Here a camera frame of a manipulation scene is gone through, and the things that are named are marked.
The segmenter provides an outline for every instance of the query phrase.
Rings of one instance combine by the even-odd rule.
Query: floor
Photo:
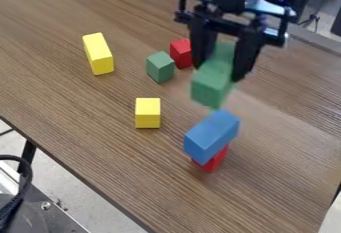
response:
[[[10,129],[0,121],[0,133]],[[25,139],[15,131],[0,136],[0,154],[20,155]],[[33,183],[53,201],[61,201],[62,208],[96,233],[144,233],[132,220],[89,189],[81,181],[38,151],[33,162]]]
[[[314,13],[317,6],[320,4],[321,0],[309,0],[308,5],[302,14],[300,22],[308,19],[309,15]],[[322,4],[321,11],[317,14],[320,18],[317,26],[317,33],[341,42],[341,37],[330,32],[333,25],[335,16],[337,15],[339,9],[341,8],[341,0],[324,0]],[[308,30],[315,31],[316,23],[312,22],[308,27]]]
[[[313,12],[315,6],[316,0],[311,0],[305,11],[305,16],[309,16],[309,13]],[[330,33],[330,27],[340,7],[341,0],[325,1],[319,13],[321,19],[317,33],[341,42],[341,37]],[[312,23],[307,28],[314,30],[315,24]],[[0,121],[0,133],[8,129],[9,127]],[[24,142],[24,138],[14,131],[0,136],[0,154],[19,155]],[[90,232],[145,232],[40,151],[34,160],[33,170],[35,174],[34,184],[52,200],[61,200],[62,207],[67,208],[68,213]]]

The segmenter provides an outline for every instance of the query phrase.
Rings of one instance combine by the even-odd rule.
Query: cable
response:
[[[320,17],[317,17],[317,18],[315,19],[315,33],[317,33],[317,27],[318,27],[318,22],[319,22],[319,20],[320,20]]]
[[[26,192],[29,190],[32,184],[33,172],[31,165],[21,157],[0,155],[0,160],[12,160],[22,164],[24,168],[23,176],[25,177],[24,184],[19,184],[18,193],[0,209],[0,232],[4,232],[4,230],[8,227],[9,221],[13,218],[13,215],[20,207]]]
[[[5,135],[5,134],[8,134],[8,133],[13,132],[13,131],[14,131],[14,129],[8,129],[8,130],[6,130],[6,131],[0,133],[0,136],[3,136],[3,135]]]

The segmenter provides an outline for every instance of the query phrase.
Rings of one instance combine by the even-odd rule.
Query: wooden table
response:
[[[0,116],[150,232],[316,232],[340,181],[340,54],[302,38],[264,49],[227,101],[240,137],[208,175],[182,151],[207,115],[192,70],[161,85],[145,73],[187,35],[176,5],[0,0]],[[116,69],[95,77],[81,37],[98,31]],[[135,97],[162,98],[161,129],[134,129]]]

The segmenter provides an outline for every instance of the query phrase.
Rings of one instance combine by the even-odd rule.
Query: gray floor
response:
[[[0,133],[7,129],[0,121]],[[16,132],[0,136],[0,154],[20,155],[24,142]],[[90,232],[145,232],[41,151],[35,157],[33,171],[34,185],[55,202],[60,199],[62,207]]]

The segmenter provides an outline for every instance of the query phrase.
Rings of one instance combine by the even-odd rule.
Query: stacked blocks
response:
[[[218,109],[233,87],[233,42],[217,42],[211,58],[193,75],[191,96],[205,106]]]
[[[190,67],[192,65],[190,39],[183,38],[170,43],[170,56],[178,68]]]
[[[184,151],[196,163],[206,166],[237,136],[239,125],[234,114],[227,110],[216,111],[185,135]],[[218,156],[212,163],[220,160]]]
[[[114,70],[112,53],[101,32],[83,36],[83,45],[94,75]]]
[[[136,98],[135,128],[159,128],[160,114],[160,98]]]
[[[206,165],[202,166],[199,163],[197,163],[194,159],[193,161],[194,164],[198,165],[202,169],[206,170],[207,172],[213,173],[215,172],[219,165],[224,161],[224,159],[227,157],[228,154],[228,145],[224,147],[219,153],[216,154]]]
[[[157,83],[171,78],[174,73],[174,60],[165,52],[158,52],[147,57],[147,74]]]

